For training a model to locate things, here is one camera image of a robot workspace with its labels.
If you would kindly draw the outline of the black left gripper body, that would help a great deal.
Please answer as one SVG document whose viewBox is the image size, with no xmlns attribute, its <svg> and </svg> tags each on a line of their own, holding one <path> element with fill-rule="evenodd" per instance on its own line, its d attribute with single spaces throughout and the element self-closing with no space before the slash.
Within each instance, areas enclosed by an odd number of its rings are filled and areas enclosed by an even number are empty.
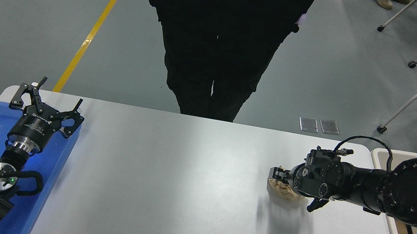
<svg viewBox="0 0 417 234">
<path fill-rule="evenodd" d="M 46 104 L 43 104 L 42 111 L 35 104 L 28 105 L 22 113 L 9 131 L 8 140 L 41 148 L 45 148 L 55 132 L 61 129 L 65 119 L 63 112 Z"/>
</svg>

